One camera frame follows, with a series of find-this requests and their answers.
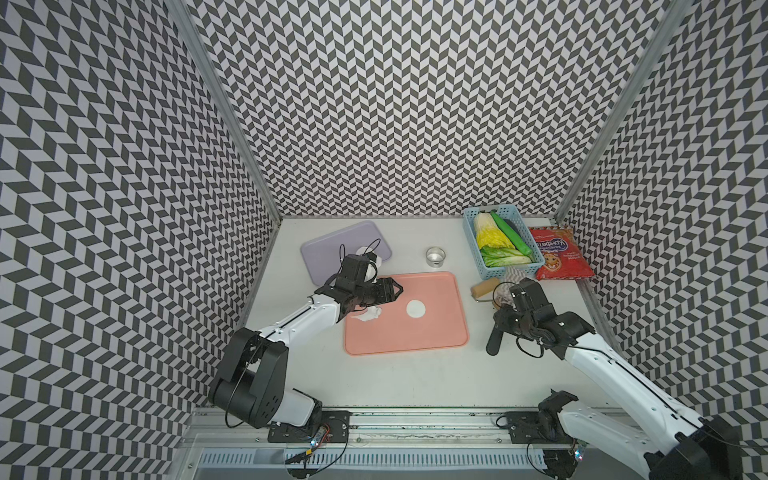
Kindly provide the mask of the white dough scrap strip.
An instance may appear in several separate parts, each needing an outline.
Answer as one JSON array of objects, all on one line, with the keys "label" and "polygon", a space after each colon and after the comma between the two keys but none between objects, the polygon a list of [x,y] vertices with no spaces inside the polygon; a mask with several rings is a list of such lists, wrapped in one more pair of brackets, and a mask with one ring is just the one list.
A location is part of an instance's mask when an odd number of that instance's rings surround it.
[{"label": "white dough scrap strip", "polygon": [[353,312],[350,317],[362,322],[369,322],[380,317],[382,310],[378,306],[371,306],[363,311]]}]

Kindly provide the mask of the pink tray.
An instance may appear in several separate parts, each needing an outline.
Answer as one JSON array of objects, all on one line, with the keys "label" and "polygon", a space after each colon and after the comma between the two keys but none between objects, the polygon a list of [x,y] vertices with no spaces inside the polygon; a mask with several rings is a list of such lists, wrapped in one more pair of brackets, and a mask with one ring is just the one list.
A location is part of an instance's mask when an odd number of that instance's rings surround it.
[{"label": "pink tray", "polygon": [[[469,332],[456,277],[450,272],[411,273],[394,279],[404,288],[392,303],[378,306],[379,318],[344,320],[344,348],[353,356],[460,347]],[[420,300],[426,314],[410,318],[406,306]]]}]

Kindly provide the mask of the wooden dough roller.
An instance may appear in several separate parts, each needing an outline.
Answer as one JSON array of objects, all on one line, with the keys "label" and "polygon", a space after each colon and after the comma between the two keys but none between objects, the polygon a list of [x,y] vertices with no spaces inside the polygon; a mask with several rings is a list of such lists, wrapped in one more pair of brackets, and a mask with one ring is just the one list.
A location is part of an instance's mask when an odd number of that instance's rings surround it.
[{"label": "wooden dough roller", "polygon": [[477,302],[490,302],[493,299],[494,290],[500,284],[501,280],[496,277],[484,280],[471,287],[471,297]]}]

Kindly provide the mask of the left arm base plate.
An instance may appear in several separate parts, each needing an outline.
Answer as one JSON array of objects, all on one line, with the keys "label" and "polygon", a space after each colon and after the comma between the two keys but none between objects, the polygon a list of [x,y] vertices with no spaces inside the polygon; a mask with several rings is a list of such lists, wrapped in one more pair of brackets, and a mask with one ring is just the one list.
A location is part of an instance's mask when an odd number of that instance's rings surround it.
[{"label": "left arm base plate", "polygon": [[311,419],[306,426],[296,427],[287,423],[273,424],[269,427],[267,441],[269,443],[308,444],[321,427],[327,427],[325,442],[342,444],[349,438],[351,416],[352,412],[348,410],[323,410],[319,417]]}]

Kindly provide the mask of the black handled scraper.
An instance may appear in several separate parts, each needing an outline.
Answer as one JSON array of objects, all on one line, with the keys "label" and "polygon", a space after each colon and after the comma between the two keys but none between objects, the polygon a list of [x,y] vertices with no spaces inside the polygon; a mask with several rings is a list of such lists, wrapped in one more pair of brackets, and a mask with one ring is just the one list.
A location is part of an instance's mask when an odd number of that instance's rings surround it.
[{"label": "black handled scraper", "polygon": [[506,333],[517,335],[519,327],[519,311],[514,303],[504,303],[497,297],[497,291],[502,289],[503,293],[510,294],[512,282],[504,281],[499,283],[491,293],[491,303],[495,308],[493,314],[493,327],[486,344],[486,353],[490,356],[496,356],[499,353],[503,336]]}]

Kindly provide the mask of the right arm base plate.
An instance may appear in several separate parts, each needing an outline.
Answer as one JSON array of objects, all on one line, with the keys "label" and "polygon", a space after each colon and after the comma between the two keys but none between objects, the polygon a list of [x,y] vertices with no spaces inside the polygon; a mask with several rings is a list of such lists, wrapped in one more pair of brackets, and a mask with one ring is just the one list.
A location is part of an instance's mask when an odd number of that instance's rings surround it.
[{"label": "right arm base plate", "polygon": [[562,444],[586,446],[587,443],[568,435],[556,415],[539,411],[508,411],[495,420],[513,444]]}]

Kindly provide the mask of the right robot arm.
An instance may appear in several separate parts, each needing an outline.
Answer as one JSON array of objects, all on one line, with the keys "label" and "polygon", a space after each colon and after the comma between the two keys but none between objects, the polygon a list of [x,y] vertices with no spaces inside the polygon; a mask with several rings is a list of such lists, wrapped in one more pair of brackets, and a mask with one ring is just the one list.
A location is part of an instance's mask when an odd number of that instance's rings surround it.
[{"label": "right robot arm", "polygon": [[635,421],[629,426],[580,401],[553,391],[538,405],[538,438],[570,442],[571,473],[586,443],[645,479],[740,479],[742,446],[738,428],[720,416],[696,410],[655,385],[616,352],[595,328],[574,312],[556,312],[541,285],[531,279],[505,282],[492,292],[493,328],[486,345],[495,356],[506,335],[553,353],[589,377]]}]

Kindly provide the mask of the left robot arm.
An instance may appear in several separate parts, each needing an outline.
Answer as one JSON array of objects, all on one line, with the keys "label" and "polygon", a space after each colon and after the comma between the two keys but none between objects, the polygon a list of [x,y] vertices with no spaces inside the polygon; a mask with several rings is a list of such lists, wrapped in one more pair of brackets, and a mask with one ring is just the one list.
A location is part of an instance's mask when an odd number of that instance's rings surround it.
[{"label": "left robot arm", "polygon": [[227,418],[254,428],[287,424],[317,432],[322,402],[286,388],[289,351],[337,325],[352,313],[392,303],[404,287],[380,277],[374,253],[348,254],[307,303],[259,330],[237,330],[224,349],[207,400]]}]

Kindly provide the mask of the cut round dough wrapper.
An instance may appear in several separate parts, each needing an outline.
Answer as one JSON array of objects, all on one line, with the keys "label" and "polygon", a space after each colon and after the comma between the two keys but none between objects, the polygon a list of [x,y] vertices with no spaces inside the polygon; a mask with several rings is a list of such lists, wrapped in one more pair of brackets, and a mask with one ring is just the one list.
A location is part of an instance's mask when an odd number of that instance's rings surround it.
[{"label": "cut round dough wrapper", "polygon": [[406,306],[406,313],[413,319],[422,318],[426,314],[426,306],[420,300],[411,300]]}]

